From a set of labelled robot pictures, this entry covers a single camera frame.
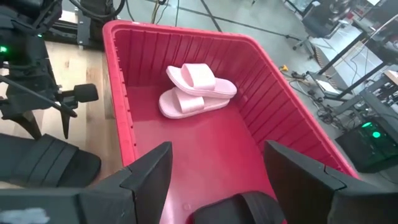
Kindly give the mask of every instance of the green led light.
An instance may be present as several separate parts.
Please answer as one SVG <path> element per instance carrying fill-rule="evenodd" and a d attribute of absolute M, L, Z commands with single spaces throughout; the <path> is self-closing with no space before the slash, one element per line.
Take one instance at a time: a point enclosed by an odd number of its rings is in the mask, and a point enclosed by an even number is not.
<path fill-rule="evenodd" d="M 366 128 L 366 127 L 371 126 L 371 125 L 372 125 L 372 122 L 364 123 L 362 125 L 362 128 Z"/>
<path fill-rule="evenodd" d="M 375 131 L 375 132 L 373 132 L 372 136 L 373 136 L 374 138 L 379 138 L 379 137 L 381 136 L 381 134 L 380 134 L 380 132 Z"/>
<path fill-rule="evenodd" d="M 0 53 L 6 53 L 8 51 L 7 47 L 0 46 Z"/>

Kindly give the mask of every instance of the plastic bin rim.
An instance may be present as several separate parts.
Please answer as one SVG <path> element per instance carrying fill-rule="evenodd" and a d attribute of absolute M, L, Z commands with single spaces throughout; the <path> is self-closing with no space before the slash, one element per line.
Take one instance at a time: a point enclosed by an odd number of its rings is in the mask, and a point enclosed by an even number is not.
<path fill-rule="evenodd" d="M 204 35 L 207 37 L 220 37 L 223 35 L 223 37 L 230 37 L 234 40 L 243 40 L 248 43 L 250 43 L 256 50 L 259 50 L 259 53 L 263 57 L 264 60 L 267 60 L 269 62 L 272 62 L 271 58 L 268 56 L 268 54 L 265 52 L 265 50 L 257 43 L 256 40 L 254 40 L 252 37 L 244 34 L 232 34 L 232 33 L 227 33 L 227 32 L 215 32 L 215 31 L 208 31 L 208 30 L 198 30 L 198 29 L 188 29 L 188 28 L 179 28 L 179 27 L 170 27 L 170 26 L 160 26 L 160 25 L 154 25 L 154 24 L 148 24 L 148 23 L 141 23 L 141 22 L 131 22 L 131 21 L 110 21 L 106 23 L 103 27 L 103 37 L 104 37 L 104 46 L 105 46 L 105 52 L 106 52 L 106 58 L 108 61 L 108 68 L 118 68 L 120 74 L 121 69 L 119 68 L 118 64 L 118 57 L 116 55 L 116 49 L 114 46 L 114 33 L 122 30 L 122 29 L 130 29 L 132 27 L 135 27 L 137 30 L 147 30 L 150 32 L 168 32 L 168 33 L 178 33 L 178 34 L 189 34 L 189 35 Z M 347 160 L 344 158 L 344 156 L 341 154 L 341 152 L 337 149 L 337 147 L 333 144 L 333 142 L 330 140 L 330 138 L 326 135 L 324 130 L 320 127 L 320 125 L 315 121 L 313 118 L 312 114 L 309 113 L 309 111 L 305 108 L 305 105 L 301 102 L 301 100 L 298 98 L 298 96 L 294 93 L 293 89 L 289 86 L 287 80 L 282 76 L 282 74 L 279 72 L 279 69 L 276 67 L 274 63 L 271 63 L 271 69 L 274 71 L 274 73 L 277 73 L 275 77 L 278 79 L 279 83 L 282 85 L 282 88 L 286 91 L 288 96 L 292 99 L 292 103 L 298 108 L 299 113 L 303 115 L 303 117 L 306 117 L 308 119 L 305 120 L 305 122 L 309 122 L 309 126 L 314 130 L 314 134 L 319 138 L 321 141 L 323 147 L 332 155 L 335 156 L 336 159 L 338 159 L 344 167 L 342 167 L 343 170 L 347 171 L 350 175 L 353 177 L 359 179 L 358 173 L 350 166 L 350 164 L 347 162 Z M 112 89 L 112 94 L 116 94 L 117 98 L 124 98 L 123 94 L 123 89 L 125 91 L 125 86 L 124 86 L 124 80 L 123 76 L 114 76 L 113 78 L 110 78 L 110 83 L 111 83 L 111 89 Z M 116 117 L 116 126 L 118 127 L 118 134 L 119 134 L 119 145 L 121 147 L 121 152 L 122 152 L 122 161 L 123 165 L 129 165 L 136 159 L 138 159 L 137 151 L 135 150 L 135 144 L 133 141 L 135 141 L 135 136 L 134 133 L 131 135 L 126 135 L 126 134 L 121 134 L 119 133 L 120 130 L 123 131 L 133 131 L 133 125 L 131 118 L 128 118 L 128 113 L 124 113 L 125 111 L 129 111 L 129 106 L 128 102 L 125 100 L 123 104 L 120 105 L 115 105 L 115 101 L 113 100 L 113 106 L 114 106 L 114 111 L 115 111 L 115 117 Z M 132 150 L 132 153 L 127 154 L 123 152 L 128 152 L 129 150 Z"/>

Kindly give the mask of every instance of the slide sandal strap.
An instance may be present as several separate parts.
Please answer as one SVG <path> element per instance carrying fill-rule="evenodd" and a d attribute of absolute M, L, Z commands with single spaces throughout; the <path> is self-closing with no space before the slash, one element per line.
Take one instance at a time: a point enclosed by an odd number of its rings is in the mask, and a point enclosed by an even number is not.
<path fill-rule="evenodd" d="M 16 185 L 26 185 L 29 181 L 29 177 L 35 166 L 40 161 L 45 152 L 49 149 L 55 138 L 44 135 L 42 136 L 21 159 L 16 167 L 10 183 Z"/>
<path fill-rule="evenodd" d="M 246 201 L 256 224 L 281 224 L 285 217 L 277 201 L 262 192 L 241 194 Z"/>
<path fill-rule="evenodd" d="M 196 90 L 214 90 L 216 78 L 207 64 L 183 64 L 181 75 L 185 82 Z"/>
<path fill-rule="evenodd" d="M 173 89 L 173 98 L 183 114 L 205 109 L 203 97 L 186 94 L 177 87 Z"/>
<path fill-rule="evenodd" d="M 66 142 L 54 139 L 49 149 L 43 154 L 42 158 L 32 171 L 27 183 L 29 187 L 40 187 L 42 185 L 46 185 L 44 183 L 44 179 L 66 145 Z"/>
<path fill-rule="evenodd" d="M 61 180 L 62 174 L 65 172 L 65 169 L 78 150 L 79 148 L 76 146 L 66 144 L 62 152 L 55 160 L 54 165 L 50 168 L 49 172 L 45 176 L 43 185 L 46 187 L 58 187 L 58 183 Z"/>

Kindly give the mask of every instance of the concrete floor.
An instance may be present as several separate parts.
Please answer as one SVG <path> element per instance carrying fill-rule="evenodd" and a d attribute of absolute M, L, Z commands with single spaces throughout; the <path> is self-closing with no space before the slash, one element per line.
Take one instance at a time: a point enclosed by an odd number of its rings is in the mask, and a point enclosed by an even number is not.
<path fill-rule="evenodd" d="M 153 0 L 128 0 L 131 14 L 136 22 L 150 22 L 152 10 L 154 8 Z M 118 7 L 120 0 L 114 0 L 115 8 Z M 316 72 L 320 69 L 319 64 L 315 60 L 308 60 L 308 54 L 305 49 L 292 50 L 292 46 L 297 43 L 296 40 L 286 39 L 283 36 L 271 34 L 267 30 L 278 32 L 280 34 L 288 34 L 303 39 L 307 36 L 305 29 L 297 17 L 281 0 L 258 0 L 252 6 L 252 0 L 180 0 L 180 8 L 178 11 L 177 26 L 189 27 L 196 29 L 214 30 L 220 32 L 233 32 L 246 34 L 255 38 L 264 50 L 271 56 L 277 66 L 287 65 L 290 70 L 303 73 L 306 71 Z M 178 0 L 169 0 L 169 6 L 159 22 L 162 25 L 174 26 L 177 15 Z M 161 16 L 165 6 L 160 6 L 157 19 Z M 73 11 L 74 7 L 69 1 L 63 1 L 63 9 Z M 131 20 L 127 7 L 124 7 L 119 15 L 121 19 Z M 315 39 L 313 43 L 319 46 L 325 55 L 331 59 L 342 48 L 353 40 L 359 31 L 354 27 L 347 27 L 339 30 L 330 40 Z M 358 64 L 358 74 L 364 74 L 364 64 L 366 49 L 361 52 L 359 57 L 354 61 Z M 354 69 L 349 58 L 336 66 L 339 73 L 345 75 L 345 81 L 349 85 L 354 76 Z M 369 53 L 366 71 L 378 65 L 378 58 L 373 53 Z M 308 110 L 317 118 L 317 107 L 305 95 L 297 92 Z M 341 132 L 336 128 L 326 125 L 319 121 L 325 132 L 334 140 Z M 398 182 L 398 177 L 394 177 L 394 169 L 383 171 L 386 176 L 393 181 Z M 397 186 L 381 177 L 379 174 L 360 176 L 374 185 L 378 185 L 385 189 L 395 189 Z"/>

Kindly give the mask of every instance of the pink sandal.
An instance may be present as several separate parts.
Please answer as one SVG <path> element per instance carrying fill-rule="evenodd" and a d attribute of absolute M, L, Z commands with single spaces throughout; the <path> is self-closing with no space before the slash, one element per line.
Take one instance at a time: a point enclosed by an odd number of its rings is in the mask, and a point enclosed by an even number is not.
<path fill-rule="evenodd" d="M 183 64 L 182 68 L 168 66 L 166 73 L 179 89 L 192 96 L 231 99 L 236 94 L 229 80 L 215 78 L 207 64 Z"/>
<path fill-rule="evenodd" d="M 228 103 L 228 99 L 192 96 L 174 87 L 160 96 L 159 108 L 165 117 L 180 119 L 220 109 Z"/>

